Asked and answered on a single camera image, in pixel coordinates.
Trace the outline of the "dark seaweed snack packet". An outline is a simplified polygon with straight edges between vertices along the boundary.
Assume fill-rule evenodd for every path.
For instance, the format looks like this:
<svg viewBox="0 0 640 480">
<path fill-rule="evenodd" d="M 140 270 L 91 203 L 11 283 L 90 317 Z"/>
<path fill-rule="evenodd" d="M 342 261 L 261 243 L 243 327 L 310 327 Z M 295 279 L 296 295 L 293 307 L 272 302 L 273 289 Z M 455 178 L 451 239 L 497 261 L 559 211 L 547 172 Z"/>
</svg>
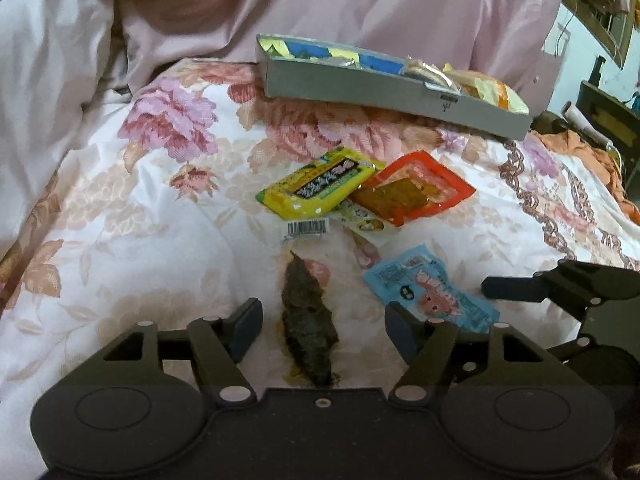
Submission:
<svg viewBox="0 0 640 480">
<path fill-rule="evenodd" d="M 340 338 L 319 281 L 295 252 L 285 269 L 281 300 L 284 341 L 295 365 L 316 388 L 332 388 L 331 353 Z"/>
</svg>

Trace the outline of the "red spicy tofu packet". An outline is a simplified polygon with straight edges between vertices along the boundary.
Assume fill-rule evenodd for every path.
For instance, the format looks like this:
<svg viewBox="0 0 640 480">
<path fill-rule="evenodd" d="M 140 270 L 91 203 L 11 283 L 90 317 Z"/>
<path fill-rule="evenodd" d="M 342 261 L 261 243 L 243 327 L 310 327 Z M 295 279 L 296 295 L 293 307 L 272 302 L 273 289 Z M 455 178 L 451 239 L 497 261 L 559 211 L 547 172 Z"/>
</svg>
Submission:
<svg viewBox="0 0 640 480">
<path fill-rule="evenodd" d="M 424 151 L 401 156 L 360 185 L 348 199 L 393 226 L 450 209 L 475 188 Z"/>
</svg>

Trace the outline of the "yellow snack packet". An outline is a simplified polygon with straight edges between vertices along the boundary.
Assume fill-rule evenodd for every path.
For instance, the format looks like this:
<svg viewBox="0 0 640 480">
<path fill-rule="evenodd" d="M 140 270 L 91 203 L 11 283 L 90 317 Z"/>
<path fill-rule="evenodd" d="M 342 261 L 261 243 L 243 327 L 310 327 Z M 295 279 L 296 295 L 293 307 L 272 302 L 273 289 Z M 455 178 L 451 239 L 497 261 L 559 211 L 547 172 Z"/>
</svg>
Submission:
<svg viewBox="0 0 640 480">
<path fill-rule="evenodd" d="M 382 160 L 339 146 L 270 184 L 256 200 L 286 221 L 320 218 L 385 166 Z"/>
</svg>

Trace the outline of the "orange cloth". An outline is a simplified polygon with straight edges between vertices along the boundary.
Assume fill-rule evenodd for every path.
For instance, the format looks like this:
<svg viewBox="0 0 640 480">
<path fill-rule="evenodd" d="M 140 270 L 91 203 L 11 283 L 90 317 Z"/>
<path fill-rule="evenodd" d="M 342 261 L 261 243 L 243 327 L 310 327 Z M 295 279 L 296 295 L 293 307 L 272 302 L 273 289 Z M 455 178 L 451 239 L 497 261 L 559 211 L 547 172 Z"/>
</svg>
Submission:
<svg viewBox="0 0 640 480">
<path fill-rule="evenodd" d="M 573 130 L 546 134 L 533 131 L 533 134 L 550 152 L 578 158 L 608 189 L 622 213 L 637 226 L 640 224 L 639 208 L 628 200 L 622 173 L 605 150 L 593 148 Z"/>
</svg>

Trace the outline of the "blue shrimp snack packet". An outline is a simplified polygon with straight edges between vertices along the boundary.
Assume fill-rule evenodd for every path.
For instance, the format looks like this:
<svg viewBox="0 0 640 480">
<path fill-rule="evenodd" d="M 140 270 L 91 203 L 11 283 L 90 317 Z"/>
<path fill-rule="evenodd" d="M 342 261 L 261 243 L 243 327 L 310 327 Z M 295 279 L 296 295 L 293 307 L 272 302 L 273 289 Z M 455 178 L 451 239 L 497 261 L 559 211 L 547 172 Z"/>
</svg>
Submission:
<svg viewBox="0 0 640 480">
<path fill-rule="evenodd" d="M 372 266 L 363 279 L 383 304 L 397 302 L 420 321 L 442 318 L 467 332 L 486 334 L 500 318 L 487 301 L 454 286 L 442 260 L 424 245 Z"/>
</svg>

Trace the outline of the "dark wooden furniture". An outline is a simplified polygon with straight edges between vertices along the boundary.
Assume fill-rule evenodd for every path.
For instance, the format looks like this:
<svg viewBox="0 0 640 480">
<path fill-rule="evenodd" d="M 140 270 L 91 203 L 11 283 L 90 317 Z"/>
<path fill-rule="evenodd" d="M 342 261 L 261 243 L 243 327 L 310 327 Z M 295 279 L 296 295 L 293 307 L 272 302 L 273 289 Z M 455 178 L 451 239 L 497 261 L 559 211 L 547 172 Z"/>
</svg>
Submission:
<svg viewBox="0 0 640 480">
<path fill-rule="evenodd" d="M 639 0 L 562 0 L 529 83 L 534 114 L 585 116 L 582 136 L 612 148 L 638 202 Z"/>
</svg>

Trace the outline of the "small white green packet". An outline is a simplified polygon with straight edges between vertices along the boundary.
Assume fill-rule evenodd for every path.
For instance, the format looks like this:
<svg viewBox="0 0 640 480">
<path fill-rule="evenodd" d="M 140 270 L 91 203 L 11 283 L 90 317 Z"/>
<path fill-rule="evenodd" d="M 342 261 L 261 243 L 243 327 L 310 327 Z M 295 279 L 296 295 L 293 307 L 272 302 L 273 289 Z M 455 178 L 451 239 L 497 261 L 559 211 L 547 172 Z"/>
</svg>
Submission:
<svg viewBox="0 0 640 480">
<path fill-rule="evenodd" d="M 383 246 L 397 233 L 390 223 L 351 200 L 344 200 L 334 208 L 331 218 L 373 245 Z"/>
</svg>

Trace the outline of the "yellow orange snack bag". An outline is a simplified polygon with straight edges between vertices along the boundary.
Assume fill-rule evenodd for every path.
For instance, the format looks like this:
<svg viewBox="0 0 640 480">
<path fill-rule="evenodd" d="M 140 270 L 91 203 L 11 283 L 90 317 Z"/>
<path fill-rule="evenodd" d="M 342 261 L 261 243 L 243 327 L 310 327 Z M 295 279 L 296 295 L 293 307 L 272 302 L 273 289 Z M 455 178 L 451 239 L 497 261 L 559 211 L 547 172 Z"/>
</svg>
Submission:
<svg viewBox="0 0 640 480">
<path fill-rule="evenodd" d="M 522 98 L 507 84 L 475 70 L 455 70 L 449 63 L 442 69 L 453 82 L 469 96 L 515 114 L 528 114 L 529 109 Z"/>
</svg>

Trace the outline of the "floral bed sheet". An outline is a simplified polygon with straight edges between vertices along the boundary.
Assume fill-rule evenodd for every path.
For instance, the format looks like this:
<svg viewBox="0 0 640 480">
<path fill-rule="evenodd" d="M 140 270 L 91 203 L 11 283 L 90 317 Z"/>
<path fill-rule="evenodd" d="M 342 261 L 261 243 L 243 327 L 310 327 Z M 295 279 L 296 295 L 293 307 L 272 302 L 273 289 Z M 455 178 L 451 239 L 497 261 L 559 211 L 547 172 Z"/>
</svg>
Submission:
<svg viewBox="0 0 640 480">
<path fill-rule="evenodd" d="M 425 246 L 477 294 L 488 275 L 560 259 L 639 265 L 639 220 L 570 152 L 535 133 L 500 141 L 378 108 L 269 99 L 253 65 L 186 60 L 134 102 L 87 120 L 1 263 L 1 474 L 46 469 L 29 431 L 36 400 L 140 321 L 178 330 L 255 297 L 265 325 L 242 362 L 257 388 L 302 386 L 285 349 L 283 272 L 305 259 L 332 310 L 338 384 L 390 388 L 404 371 L 363 272 Z M 341 223 L 287 240 L 266 186 L 344 146 L 393 162 L 431 154 L 474 188 L 372 242 Z"/>
</svg>

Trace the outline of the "round crackers packet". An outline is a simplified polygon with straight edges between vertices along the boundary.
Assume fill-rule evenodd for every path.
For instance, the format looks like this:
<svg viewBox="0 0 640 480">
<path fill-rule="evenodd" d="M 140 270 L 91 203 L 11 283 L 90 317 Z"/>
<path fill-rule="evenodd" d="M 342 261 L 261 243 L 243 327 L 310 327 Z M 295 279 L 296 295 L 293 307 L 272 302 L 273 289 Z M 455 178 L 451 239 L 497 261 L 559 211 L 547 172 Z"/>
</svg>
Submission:
<svg viewBox="0 0 640 480">
<path fill-rule="evenodd" d="M 439 68 L 418 58 L 407 58 L 400 73 L 402 76 L 422 80 L 454 92 L 461 92 L 461 87 Z"/>
</svg>

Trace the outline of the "pink satin blanket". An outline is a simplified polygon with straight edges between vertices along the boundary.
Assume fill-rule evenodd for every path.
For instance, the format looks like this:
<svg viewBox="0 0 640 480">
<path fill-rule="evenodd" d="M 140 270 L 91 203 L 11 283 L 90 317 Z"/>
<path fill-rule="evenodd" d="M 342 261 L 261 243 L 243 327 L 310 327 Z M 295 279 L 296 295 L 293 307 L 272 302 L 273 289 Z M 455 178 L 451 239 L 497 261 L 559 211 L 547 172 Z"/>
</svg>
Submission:
<svg viewBox="0 0 640 480">
<path fill-rule="evenodd" d="M 258 35 L 449 63 L 518 89 L 541 54 L 561 1 L 115 0 L 115 9 L 134 91 L 184 58 L 254 62 Z"/>
</svg>

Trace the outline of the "grey cardboard box tray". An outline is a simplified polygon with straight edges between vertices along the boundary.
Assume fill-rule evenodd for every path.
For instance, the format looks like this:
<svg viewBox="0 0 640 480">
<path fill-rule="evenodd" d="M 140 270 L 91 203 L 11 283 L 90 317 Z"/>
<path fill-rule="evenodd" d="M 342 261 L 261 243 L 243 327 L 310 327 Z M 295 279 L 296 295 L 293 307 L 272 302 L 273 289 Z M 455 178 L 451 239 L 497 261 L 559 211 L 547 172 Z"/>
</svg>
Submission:
<svg viewBox="0 0 640 480">
<path fill-rule="evenodd" d="M 267 96 L 397 110 L 522 140 L 532 118 L 428 82 L 402 76 L 407 58 L 311 39 L 258 35 Z"/>
</svg>

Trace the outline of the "white pink quilt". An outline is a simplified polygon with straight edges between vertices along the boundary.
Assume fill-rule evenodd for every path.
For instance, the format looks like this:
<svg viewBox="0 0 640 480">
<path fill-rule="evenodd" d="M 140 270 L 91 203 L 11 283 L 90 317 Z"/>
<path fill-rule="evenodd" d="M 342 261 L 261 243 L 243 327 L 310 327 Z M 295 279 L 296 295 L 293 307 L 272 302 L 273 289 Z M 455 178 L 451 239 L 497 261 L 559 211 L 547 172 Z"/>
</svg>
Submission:
<svg viewBox="0 0 640 480">
<path fill-rule="evenodd" d="M 115 0 L 1 1 L 1 251 L 17 241 L 84 111 L 126 87 Z"/>
</svg>

